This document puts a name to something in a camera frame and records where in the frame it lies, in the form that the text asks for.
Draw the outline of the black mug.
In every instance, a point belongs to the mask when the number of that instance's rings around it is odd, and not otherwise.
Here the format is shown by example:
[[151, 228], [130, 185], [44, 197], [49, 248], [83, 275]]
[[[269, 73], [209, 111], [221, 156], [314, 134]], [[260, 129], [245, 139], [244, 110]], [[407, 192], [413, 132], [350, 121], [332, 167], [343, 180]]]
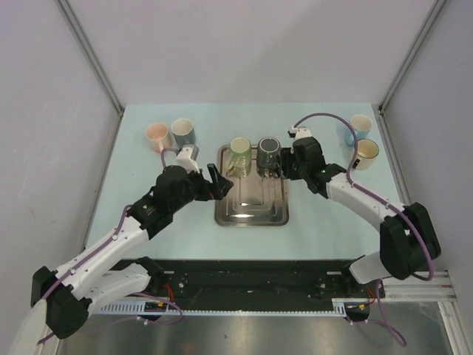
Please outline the black mug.
[[279, 177], [280, 150], [280, 142], [274, 137], [264, 137], [258, 142], [256, 164], [261, 174]]

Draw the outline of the dark teal mug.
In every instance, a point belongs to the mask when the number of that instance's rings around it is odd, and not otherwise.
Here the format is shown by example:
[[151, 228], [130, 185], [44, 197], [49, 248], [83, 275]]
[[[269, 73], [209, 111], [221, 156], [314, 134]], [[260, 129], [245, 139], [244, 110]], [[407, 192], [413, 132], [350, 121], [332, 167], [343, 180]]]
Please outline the dark teal mug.
[[171, 125], [171, 131], [174, 136], [174, 140], [180, 149], [182, 149], [185, 145], [196, 143], [194, 125], [187, 118], [178, 118]]

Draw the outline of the pink mug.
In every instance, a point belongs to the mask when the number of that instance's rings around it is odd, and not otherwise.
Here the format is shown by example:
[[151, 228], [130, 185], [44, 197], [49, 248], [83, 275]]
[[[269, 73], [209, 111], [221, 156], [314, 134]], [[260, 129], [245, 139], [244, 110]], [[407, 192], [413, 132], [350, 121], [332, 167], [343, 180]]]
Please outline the pink mug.
[[165, 124], [151, 124], [146, 129], [145, 135], [152, 150], [156, 153], [161, 153], [162, 150], [170, 148], [173, 145], [169, 129]]

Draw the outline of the light blue mug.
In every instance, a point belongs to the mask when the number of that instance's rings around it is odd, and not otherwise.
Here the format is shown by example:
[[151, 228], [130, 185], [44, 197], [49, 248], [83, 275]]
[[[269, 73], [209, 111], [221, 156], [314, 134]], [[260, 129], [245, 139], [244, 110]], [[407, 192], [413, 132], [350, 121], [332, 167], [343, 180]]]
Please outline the light blue mug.
[[[350, 125], [356, 135], [357, 140], [364, 139], [372, 129], [372, 120], [367, 115], [357, 114], [351, 117]], [[345, 143], [348, 146], [354, 146], [355, 141], [352, 132], [347, 129], [344, 136]]]

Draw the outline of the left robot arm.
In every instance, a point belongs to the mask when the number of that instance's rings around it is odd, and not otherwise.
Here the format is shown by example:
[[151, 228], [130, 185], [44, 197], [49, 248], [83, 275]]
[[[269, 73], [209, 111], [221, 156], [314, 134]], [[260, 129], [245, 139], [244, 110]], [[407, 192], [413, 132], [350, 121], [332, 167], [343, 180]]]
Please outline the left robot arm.
[[141, 199], [123, 208], [117, 226], [101, 240], [55, 270], [43, 266], [34, 273], [31, 306], [45, 307], [44, 320], [52, 335], [70, 337], [95, 309], [121, 297], [142, 291], [153, 296], [162, 290], [161, 270], [148, 257], [132, 263], [116, 280], [105, 273], [128, 251], [169, 226], [184, 206], [227, 196], [234, 183], [214, 164], [207, 167], [209, 180], [201, 169], [167, 166]]

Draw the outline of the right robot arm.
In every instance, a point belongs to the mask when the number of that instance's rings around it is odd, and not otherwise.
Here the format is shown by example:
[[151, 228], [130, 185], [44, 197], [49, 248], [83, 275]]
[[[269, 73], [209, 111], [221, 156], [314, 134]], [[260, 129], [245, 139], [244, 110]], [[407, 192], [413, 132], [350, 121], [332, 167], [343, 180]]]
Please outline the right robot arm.
[[420, 203], [391, 203], [364, 186], [350, 182], [347, 171], [326, 163], [320, 143], [312, 136], [292, 134], [290, 148], [280, 152], [280, 175], [286, 180], [303, 180], [315, 195], [340, 203], [366, 220], [379, 233], [379, 250], [348, 265], [341, 278], [342, 291], [357, 297], [368, 283], [394, 277], [417, 277], [427, 268], [426, 280], [435, 272], [433, 261], [441, 254], [432, 220]]

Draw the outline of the green mug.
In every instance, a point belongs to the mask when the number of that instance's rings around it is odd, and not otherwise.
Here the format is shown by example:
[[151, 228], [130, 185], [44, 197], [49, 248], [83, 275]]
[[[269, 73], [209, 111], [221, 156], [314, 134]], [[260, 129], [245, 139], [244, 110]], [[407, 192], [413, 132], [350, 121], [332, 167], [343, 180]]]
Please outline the green mug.
[[228, 146], [224, 167], [226, 176], [246, 178], [251, 173], [252, 146], [244, 137], [234, 138]]

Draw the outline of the steel tray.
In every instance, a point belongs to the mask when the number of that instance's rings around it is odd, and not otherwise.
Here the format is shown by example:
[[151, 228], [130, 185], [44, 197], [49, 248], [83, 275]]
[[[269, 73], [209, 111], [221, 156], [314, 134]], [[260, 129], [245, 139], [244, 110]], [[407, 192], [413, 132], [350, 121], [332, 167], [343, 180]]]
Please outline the steel tray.
[[214, 217], [221, 226], [283, 226], [289, 221], [286, 181], [271, 170], [258, 166], [257, 147], [252, 146], [250, 170], [227, 170], [225, 161], [229, 146], [221, 146], [217, 168], [222, 176], [234, 183], [222, 200], [215, 203]]

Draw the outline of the left aluminium frame post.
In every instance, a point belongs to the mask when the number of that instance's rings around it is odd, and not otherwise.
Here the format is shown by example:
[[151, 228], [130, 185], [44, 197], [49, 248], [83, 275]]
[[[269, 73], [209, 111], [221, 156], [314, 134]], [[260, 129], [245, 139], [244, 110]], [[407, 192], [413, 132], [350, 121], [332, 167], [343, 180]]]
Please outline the left aluminium frame post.
[[110, 104], [113, 106], [116, 113], [121, 118], [123, 116], [124, 107], [120, 102], [120, 99], [112, 86], [112, 82], [109, 76], [106, 74], [103, 65], [97, 56], [84, 27], [81, 24], [77, 14], [75, 13], [70, 1], [57, 0], [55, 1], [56, 6], [60, 14], [63, 16], [71, 34], [74, 36], [79, 49], [81, 50], [84, 58], [94, 76], [97, 78], [102, 90], [108, 98]]

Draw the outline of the aluminium frame post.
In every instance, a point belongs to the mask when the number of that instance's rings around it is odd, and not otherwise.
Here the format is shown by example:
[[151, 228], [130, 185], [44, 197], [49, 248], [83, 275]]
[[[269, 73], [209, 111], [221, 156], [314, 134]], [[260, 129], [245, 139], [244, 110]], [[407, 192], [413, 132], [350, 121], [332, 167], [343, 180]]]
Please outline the aluminium frame post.
[[116, 113], [121, 118], [123, 116], [124, 107], [120, 102], [120, 99], [112, 86], [112, 82], [109, 76], [106, 74], [103, 65], [97, 56], [84, 27], [81, 24], [77, 14], [75, 13], [70, 1], [57, 0], [55, 1], [56, 6], [60, 14], [63, 16], [71, 34], [74, 36], [79, 49], [81, 50], [84, 58], [94, 76], [97, 78], [102, 90], [108, 98], [110, 104], [113, 106]]
[[378, 105], [378, 111], [381, 115], [384, 115], [395, 94], [400, 89], [404, 82], [407, 74], [411, 70], [415, 60], [420, 55], [421, 50], [424, 47], [430, 33], [433, 31], [437, 21], [442, 15], [443, 10], [449, 3], [448, 0], [436, 0], [433, 2], [426, 18], [423, 20], [422, 25], [417, 32], [412, 44], [410, 45], [407, 54], [405, 55], [401, 66], [396, 72], [391, 84], [389, 85], [386, 93], [384, 94], [380, 104]]

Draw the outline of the right aluminium frame post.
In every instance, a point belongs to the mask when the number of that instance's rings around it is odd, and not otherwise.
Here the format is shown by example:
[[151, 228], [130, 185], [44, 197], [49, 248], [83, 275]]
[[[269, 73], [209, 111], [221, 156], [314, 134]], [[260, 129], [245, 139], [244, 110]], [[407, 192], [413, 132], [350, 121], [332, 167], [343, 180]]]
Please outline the right aluminium frame post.
[[386, 93], [384, 94], [380, 104], [378, 105], [378, 111], [381, 115], [384, 115], [395, 94], [400, 89], [404, 82], [407, 74], [411, 70], [415, 60], [420, 55], [421, 50], [424, 47], [430, 33], [433, 31], [437, 21], [442, 15], [443, 10], [449, 3], [448, 0], [436, 0], [433, 2], [426, 18], [423, 20], [422, 25], [417, 32], [412, 44], [410, 45], [407, 54], [405, 55], [401, 66], [396, 72], [391, 84], [389, 85]]

